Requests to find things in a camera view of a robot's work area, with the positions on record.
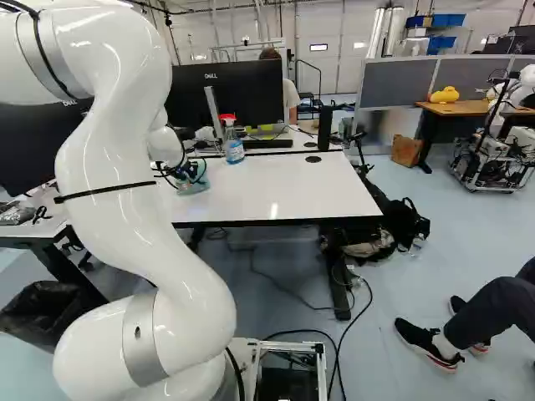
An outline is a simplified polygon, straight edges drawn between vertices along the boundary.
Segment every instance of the gray partition panel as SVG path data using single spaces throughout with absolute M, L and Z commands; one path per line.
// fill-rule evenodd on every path
M 535 64 L 535 56 L 533 58 L 516 58 L 512 63 L 511 71 L 520 71 L 529 64 Z
M 425 101 L 436 60 L 366 63 L 360 107 L 412 106 Z
M 481 99 L 482 94 L 476 89 L 490 88 L 487 83 L 489 74 L 495 69 L 506 69 L 508 58 L 452 58 L 441 60 L 436 75 L 433 92 L 446 86 L 455 86 L 461 94 L 461 100 Z

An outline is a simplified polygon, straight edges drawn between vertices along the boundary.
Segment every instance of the spray bottle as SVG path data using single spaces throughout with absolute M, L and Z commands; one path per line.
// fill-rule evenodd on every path
M 239 163 L 245 159 L 243 143 L 237 136 L 236 130 L 234 129 L 234 121 L 236 121 L 236 116 L 234 114 L 221 114 L 219 119 L 225 125 L 223 147 L 225 149 L 227 163 L 229 165 L 235 165 L 236 163 Z

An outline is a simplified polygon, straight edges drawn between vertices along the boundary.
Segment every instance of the keyboard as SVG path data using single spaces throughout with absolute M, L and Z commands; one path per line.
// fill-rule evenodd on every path
M 250 149 L 273 149 L 273 148 L 291 148 L 293 140 L 244 140 L 243 148 Z

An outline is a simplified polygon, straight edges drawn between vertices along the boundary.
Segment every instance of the black sneaker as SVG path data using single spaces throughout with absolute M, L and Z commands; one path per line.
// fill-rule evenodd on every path
M 465 359 L 459 353 L 452 359 L 444 358 L 438 348 L 433 345 L 433 336 L 441 332 L 438 328 L 431 328 L 429 330 L 419 328 L 401 317 L 395 319 L 394 326 L 396 332 L 410 349 L 416 353 L 425 355 L 428 361 L 432 362 L 433 365 L 442 371 L 455 373 L 459 362 L 465 362 Z
M 450 298 L 448 302 L 448 309 L 452 316 L 455 316 L 464 306 L 466 301 L 457 295 L 454 295 Z M 468 348 L 468 351 L 474 356 L 478 357 L 480 355 L 485 355 L 491 349 L 491 340 L 485 341 L 483 343 L 477 343 Z

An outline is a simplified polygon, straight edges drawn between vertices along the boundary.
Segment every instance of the yellow rubber duck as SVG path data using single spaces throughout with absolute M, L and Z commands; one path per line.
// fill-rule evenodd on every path
M 429 97 L 431 103 L 453 103 L 459 100 L 461 95 L 453 86 L 446 86 L 444 90 L 437 90 Z

